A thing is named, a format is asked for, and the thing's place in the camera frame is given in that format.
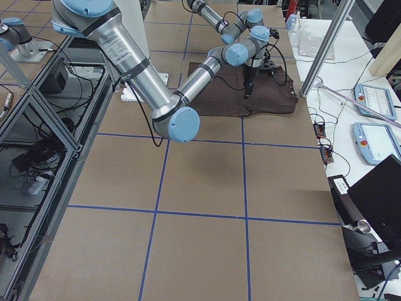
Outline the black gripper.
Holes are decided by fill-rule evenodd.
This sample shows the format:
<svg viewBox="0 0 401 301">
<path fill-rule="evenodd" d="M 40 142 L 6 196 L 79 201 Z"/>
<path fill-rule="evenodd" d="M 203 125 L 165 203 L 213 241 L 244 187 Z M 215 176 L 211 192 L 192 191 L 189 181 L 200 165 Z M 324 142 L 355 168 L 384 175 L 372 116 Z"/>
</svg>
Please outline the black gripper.
<svg viewBox="0 0 401 301">
<path fill-rule="evenodd" d="M 244 98 L 249 99 L 253 94 L 253 81 L 260 74 L 265 74 L 268 77 L 273 77 L 276 65 L 270 56 L 264 56 L 260 58 L 251 58 L 243 65 L 244 82 Z"/>
<path fill-rule="evenodd" d="M 276 29 L 271 28 L 270 29 L 270 37 L 273 37 L 274 39 L 278 40 L 279 39 L 279 32 Z"/>
</svg>

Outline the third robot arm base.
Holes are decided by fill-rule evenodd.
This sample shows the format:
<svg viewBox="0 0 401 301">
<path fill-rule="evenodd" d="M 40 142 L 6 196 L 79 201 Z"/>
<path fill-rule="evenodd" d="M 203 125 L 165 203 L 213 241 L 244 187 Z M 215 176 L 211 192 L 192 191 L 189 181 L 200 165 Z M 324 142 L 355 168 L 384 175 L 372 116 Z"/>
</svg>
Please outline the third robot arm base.
<svg viewBox="0 0 401 301">
<path fill-rule="evenodd" d="M 36 41 L 19 18 L 1 20 L 1 48 L 18 63 L 39 63 L 45 54 L 53 51 L 53 43 Z"/>
</svg>

